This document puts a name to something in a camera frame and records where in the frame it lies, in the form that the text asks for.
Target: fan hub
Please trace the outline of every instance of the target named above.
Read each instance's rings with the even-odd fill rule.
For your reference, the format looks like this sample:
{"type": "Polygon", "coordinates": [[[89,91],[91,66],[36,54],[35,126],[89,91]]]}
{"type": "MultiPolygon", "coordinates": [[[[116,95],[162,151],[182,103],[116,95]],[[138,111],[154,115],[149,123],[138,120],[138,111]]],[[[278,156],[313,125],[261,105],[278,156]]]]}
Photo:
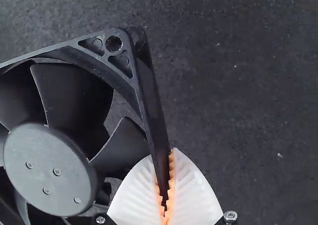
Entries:
{"type": "Polygon", "coordinates": [[[3,157],[11,183],[36,208],[68,217],[92,205],[96,173],[63,133],[39,124],[18,126],[6,139],[3,157]]]}

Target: fan frame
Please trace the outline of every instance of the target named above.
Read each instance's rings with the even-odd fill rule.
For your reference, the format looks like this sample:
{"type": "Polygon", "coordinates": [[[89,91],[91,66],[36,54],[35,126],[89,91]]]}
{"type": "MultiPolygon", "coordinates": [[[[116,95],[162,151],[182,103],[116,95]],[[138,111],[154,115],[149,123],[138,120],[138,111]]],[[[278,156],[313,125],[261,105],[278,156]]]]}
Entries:
{"type": "MultiPolygon", "coordinates": [[[[102,79],[131,105],[141,118],[163,199],[167,199],[170,146],[147,36],[143,28],[111,28],[49,46],[0,64],[0,74],[34,58],[62,60],[102,79]],[[112,39],[121,42],[109,50],[112,39]]],[[[0,196],[0,221],[19,222],[0,196]]]]}

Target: dark gray surface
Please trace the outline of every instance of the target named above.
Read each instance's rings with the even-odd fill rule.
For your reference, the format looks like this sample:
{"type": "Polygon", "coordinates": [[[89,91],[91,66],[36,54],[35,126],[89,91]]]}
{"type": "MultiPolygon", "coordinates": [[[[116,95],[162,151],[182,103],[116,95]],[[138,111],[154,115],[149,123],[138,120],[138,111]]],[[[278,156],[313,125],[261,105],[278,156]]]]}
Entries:
{"type": "MultiPolygon", "coordinates": [[[[224,210],[242,225],[305,224],[318,212],[317,10],[318,0],[0,0],[0,60],[144,26],[171,144],[224,210]]],[[[129,110],[112,111],[111,128],[129,110]]]]}

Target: black fan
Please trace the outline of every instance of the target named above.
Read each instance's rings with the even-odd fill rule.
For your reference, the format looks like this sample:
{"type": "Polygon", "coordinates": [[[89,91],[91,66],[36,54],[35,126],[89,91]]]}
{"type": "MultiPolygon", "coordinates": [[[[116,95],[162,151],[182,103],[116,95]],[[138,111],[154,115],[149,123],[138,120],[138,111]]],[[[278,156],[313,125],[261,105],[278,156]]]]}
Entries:
{"type": "Polygon", "coordinates": [[[106,177],[123,179],[150,152],[162,175],[160,186],[166,186],[169,145],[140,28],[84,36],[0,67],[0,209],[8,211],[0,216],[4,225],[18,224],[15,209],[26,225],[33,225],[30,216],[36,224],[60,217],[77,223],[85,218],[74,216],[93,203],[108,204],[106,177]],[[36,57],[67,63],[35,63],[31,58],[36,57]],[[147,134],[126,117],[109,135],[103,123],[113,88],[143,119],[147,134]]]}

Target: screw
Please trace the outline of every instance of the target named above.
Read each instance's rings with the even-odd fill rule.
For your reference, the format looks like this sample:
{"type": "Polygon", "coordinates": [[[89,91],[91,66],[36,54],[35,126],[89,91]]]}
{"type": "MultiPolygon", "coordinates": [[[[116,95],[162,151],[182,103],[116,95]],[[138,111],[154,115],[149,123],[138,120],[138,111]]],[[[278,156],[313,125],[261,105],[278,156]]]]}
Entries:
{"type": "Polygon", "coordinates": [[[59,169],[53,169],[53,173],[54,173],[54,175],[56,175],[56,176],[61,176],[61,171],[59,170],[59,169]]]}
{"type": "Polygon", "coordinates": [[[43,193],[45,193],[46,195],[49,195],[51,192],[47,188],[43,188],[43,193]]]}
{"type": "Polygon", "coordinates": [[[230,210],[224,213],[223,219],[226,225],[231,225],[237,221],[238,214],[237,212],[230,210]]]}
{"type": "Polygon", "coordinates": [[[106,222],[106,218],[102,217],[102,216],[99,216],[96,218],[96,222],[98,224],[104,224],[106,222]]]}
{"type": "Polygon", "coordinates": [[[25,163],[25,165],[26,165],[26,167],[28,168],[28,169],[33,169],[33,165],[32,165],[32,163],[31,162],[26,162],[25,163]]]}
{"type": "Polygon", "coordinates": [[[76,198],[74,198],[74,202],[77,203],[77,204],[80,204],[81,203],[81,199],[76,197],[76,198]]]}

